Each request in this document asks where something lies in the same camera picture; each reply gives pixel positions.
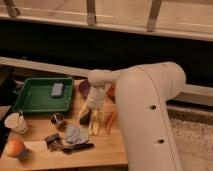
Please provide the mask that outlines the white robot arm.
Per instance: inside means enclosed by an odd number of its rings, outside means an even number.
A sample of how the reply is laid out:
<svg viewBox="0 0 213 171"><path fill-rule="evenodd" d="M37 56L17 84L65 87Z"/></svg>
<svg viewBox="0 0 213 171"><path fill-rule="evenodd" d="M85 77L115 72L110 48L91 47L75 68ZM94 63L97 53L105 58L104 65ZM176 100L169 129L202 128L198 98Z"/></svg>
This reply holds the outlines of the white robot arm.
<svg viewBox="0 0 213 171"><path fill-rule="evenodd" d="M166 102L185 88L184 70L174 62L143 64L127 69L92 70L82 112L98 112L105 86L115 85L115 102L129 171L182 171Z"/></svg>

